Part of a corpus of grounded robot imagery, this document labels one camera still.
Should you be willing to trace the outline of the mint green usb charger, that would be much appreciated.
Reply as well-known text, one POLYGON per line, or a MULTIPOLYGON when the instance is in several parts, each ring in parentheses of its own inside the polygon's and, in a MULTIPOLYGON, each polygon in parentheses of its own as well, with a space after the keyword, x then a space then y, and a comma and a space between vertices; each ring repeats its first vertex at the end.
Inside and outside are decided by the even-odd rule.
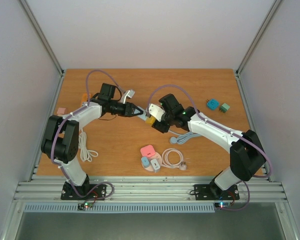
POLYGON ((222 113, 226 113, 230 109, 230 106, 227 103, 223 103, 220 107, 219 110, 222 113))

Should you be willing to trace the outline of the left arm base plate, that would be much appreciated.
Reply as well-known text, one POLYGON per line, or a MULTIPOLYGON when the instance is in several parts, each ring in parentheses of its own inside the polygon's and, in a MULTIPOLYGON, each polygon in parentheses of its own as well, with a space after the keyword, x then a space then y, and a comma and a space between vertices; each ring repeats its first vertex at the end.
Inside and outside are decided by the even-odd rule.
POLYGON ((83 201, 88 199, 94 199, 97 197, 98 199, 103 198, 107 193, 107 186, 105 184, 101 184, 100 186, 96 187, 91 193, 86 194, 82 192, 82 189, 77 189, 78 193, 84 197, 80 197, 76 194, 73 187, 65 182, 62 190, 60 199, 63 201, 83 201))

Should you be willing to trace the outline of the blue plug adapter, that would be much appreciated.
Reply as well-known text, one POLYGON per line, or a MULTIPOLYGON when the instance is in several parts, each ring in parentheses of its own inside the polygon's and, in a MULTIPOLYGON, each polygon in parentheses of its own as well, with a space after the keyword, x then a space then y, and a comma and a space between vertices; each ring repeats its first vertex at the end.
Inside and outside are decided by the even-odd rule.
POLYGON ((148 168, 150 166, 150 162, 146 156, 141 158, 141 164, 144 168, 148 168))

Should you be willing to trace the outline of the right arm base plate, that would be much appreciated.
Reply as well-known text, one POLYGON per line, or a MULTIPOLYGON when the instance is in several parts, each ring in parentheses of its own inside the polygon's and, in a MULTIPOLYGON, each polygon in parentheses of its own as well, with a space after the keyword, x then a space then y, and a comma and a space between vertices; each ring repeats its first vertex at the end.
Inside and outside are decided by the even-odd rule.
POLYGON ((197 201, 230 201, 240 199, 238 186, 235 184, 227 190, 213 189, 210 184, 195 184, 193 190, 197 201))

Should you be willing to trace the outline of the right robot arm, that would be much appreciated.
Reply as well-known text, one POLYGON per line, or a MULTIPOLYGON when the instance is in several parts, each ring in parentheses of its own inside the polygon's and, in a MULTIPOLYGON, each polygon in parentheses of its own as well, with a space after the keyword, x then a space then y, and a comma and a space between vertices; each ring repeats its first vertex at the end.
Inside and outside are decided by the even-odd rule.
POLYGON ((241 132, 210 119, 193 106, 184 108, 173 94, 162 97, 159 105, 150 103, 147 114, 154 118, 151 126, 161 133, 175 126, 205 137, 229 153, 229 167, 209 183, 209 191, 216 200, 224 197, 236 183, 249 181, 266 163, 265 152, 254 131, 241 132))

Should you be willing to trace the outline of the round pink socket base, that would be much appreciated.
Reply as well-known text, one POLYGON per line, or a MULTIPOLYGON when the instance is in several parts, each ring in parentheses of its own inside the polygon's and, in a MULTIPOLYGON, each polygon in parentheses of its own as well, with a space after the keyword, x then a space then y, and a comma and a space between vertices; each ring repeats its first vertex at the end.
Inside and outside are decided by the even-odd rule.
POLYGON ((141 165, 148 172, 158 173, 162 167, 162 164, 162 156, 158 152, 155 152, 155 154, 151 157, 141 157, 141 165))

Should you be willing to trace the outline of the coral pink plug adapter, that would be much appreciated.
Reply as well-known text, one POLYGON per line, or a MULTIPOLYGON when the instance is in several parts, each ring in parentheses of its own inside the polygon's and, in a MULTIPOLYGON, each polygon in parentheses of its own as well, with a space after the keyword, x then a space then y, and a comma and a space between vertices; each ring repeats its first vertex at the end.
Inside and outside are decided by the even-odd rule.
POLYGON ((152 145, 146 145, 140 149, 140 153, 143 157, 150 158, 156 154, 156 151, 152 145))

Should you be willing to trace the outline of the teal plug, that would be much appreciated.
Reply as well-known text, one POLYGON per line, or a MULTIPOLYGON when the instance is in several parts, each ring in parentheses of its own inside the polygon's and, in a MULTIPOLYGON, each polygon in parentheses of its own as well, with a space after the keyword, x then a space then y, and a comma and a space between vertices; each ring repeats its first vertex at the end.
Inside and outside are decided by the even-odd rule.
POLYGON ((216 110, 219 107, 219 105, 219 101, 215 98, 211 98, 206 101, 206 106, 212 111, 216 110))

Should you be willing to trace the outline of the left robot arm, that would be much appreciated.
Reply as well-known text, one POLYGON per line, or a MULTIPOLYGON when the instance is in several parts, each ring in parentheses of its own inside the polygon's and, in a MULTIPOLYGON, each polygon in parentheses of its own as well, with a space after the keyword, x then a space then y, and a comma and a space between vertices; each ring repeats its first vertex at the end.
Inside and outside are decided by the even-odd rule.
POLYGON ((90 96, 88 93, 87 100, 77 110, 63 116, 52 115, 48 118, 41 152, 61 169, 66 177, 66 183, 79 199, 86 199, 91 193, 89 177, 77 158, 80 130, 107 113, 125 118, 143 114, 143 110, 128 102, 135 91, 120 90, 120 99, 115 100, 115 91, 118 89, 116 85, 104 83, 95 95, 90 96))

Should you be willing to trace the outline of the white grey plug adapter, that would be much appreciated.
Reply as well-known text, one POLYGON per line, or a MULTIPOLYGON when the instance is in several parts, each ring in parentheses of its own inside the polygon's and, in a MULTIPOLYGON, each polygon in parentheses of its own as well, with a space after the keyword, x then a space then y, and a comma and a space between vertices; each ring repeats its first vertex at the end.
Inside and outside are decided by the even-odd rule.
POLYGON ((161 169, 161 165, 156 158, 152 159, 150 163, 154 173, 157 173, 161 169))

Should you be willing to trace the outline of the yellow cube socket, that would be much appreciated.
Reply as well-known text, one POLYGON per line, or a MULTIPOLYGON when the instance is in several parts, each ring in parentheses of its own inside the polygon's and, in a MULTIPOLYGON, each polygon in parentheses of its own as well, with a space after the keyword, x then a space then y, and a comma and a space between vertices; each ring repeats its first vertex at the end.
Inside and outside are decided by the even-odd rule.
POLYGON ((156 118, 154 116, 150 116, 150 117, 147 117, 146 120, 145 120, 145 123, 152 126, 156 121, 156 118))

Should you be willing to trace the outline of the light blue power strip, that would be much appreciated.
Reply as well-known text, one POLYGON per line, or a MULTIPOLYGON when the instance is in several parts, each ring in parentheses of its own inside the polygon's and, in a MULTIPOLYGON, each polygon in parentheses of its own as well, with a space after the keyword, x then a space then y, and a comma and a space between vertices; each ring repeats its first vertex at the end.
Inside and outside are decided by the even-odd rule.
POLYGON ((142 114, 138 115, 138 117, 139 117, 140 119, 142 119, 143 121, 146 121, 146 119, 147 119, 147 114, 146 114, 146 112, 144 111, 142 114))

